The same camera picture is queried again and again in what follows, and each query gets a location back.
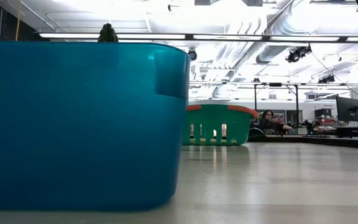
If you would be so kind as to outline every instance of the gray floor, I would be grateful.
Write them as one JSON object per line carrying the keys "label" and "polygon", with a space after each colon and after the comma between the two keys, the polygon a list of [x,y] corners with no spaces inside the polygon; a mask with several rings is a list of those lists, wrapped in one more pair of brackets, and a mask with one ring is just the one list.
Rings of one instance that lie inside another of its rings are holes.
{"label": "gray floor", "polygon": [[358,149],[185,147],[171,203],[142,213],[0,212],[0,223],[358,223]]}

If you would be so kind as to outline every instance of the teal plastic tub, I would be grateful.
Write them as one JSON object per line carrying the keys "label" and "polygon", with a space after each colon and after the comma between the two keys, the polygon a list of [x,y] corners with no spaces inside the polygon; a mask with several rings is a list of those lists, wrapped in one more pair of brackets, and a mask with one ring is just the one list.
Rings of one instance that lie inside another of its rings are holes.
{"label": "teal plastic tub", "polygon": [[187,107],[184,145],[239,146],[247,142],[255,110],[233,105],[191,105]]}
{"label": "teal plastic tub", "polygon": [[166,45],[0,42],[0,209],[167,202],[189,66]]}

